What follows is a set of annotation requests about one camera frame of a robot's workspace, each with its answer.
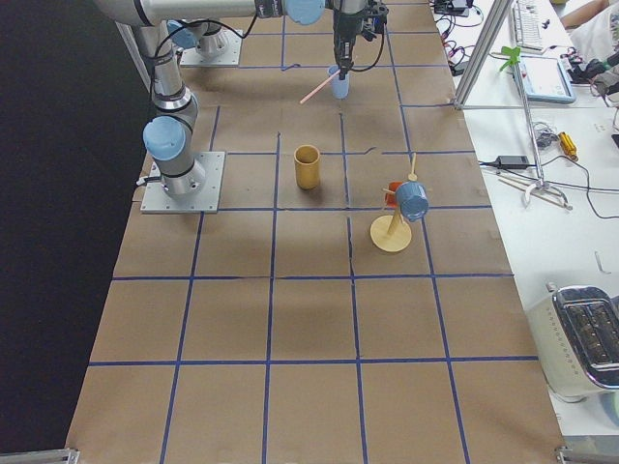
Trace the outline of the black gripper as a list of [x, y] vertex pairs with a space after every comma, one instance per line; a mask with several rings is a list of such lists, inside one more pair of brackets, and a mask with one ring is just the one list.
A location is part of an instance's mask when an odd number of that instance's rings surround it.
[[334, 54], [339, 80], [352, 69], [353, 49], [358, 36], [373, 41], [384, 34], [388, 7], [382, 1], [342, 0], [332, 2]]

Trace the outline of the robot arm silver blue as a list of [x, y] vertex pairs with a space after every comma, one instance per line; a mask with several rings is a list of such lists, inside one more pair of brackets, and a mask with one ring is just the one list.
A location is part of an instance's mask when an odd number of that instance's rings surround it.
[[[385, 35], [389, 9], [381, 1], [257, 1], [254, 19], [287, 15], [295, 23], [311, 25], [325, 10], [333, 12], [334, 56], [338, 79], [344, 81], [349, 73], [363, 73], [372, 66], [356, 68], [353, 49], [361, 36], [371, 42]], [[197, 48], [200, 52], [222, 50], [215, 40], [223, 37], [224, 30], [231, 28], [215, 19], [169, 20], [168, 37], [178, 46]]]
[[136, 66], [155, 118], [143, 130], [147, 152], [160, 170], [162, 189], [172, 198], [199, 191], [208, 171], [191, 154], [198, 103], [180, 72], [180, 49], [195, 48], [212, 59], [229, 49], [229, 38], [244, 39], [222, 22], [228, 17], [258, 19], [288, 16], [301, 25], [316, 22], [330, 1], [98, 1], [99, 10], [132, 32]]

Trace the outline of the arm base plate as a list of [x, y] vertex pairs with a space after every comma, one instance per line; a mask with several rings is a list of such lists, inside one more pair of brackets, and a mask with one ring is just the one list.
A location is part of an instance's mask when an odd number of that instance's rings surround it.
[[163, 176], [151, 163], [140, 210], [144, 214], [215, 214], [221, 198], [226, 152], [193, 152], [192, 170], [178, 178]]
[[221, 29], [202, 36], [193, 48], [183, 51], [180, 65], [185, 68], [232, 68], [240, 62], [242, 40], [232, 31]]

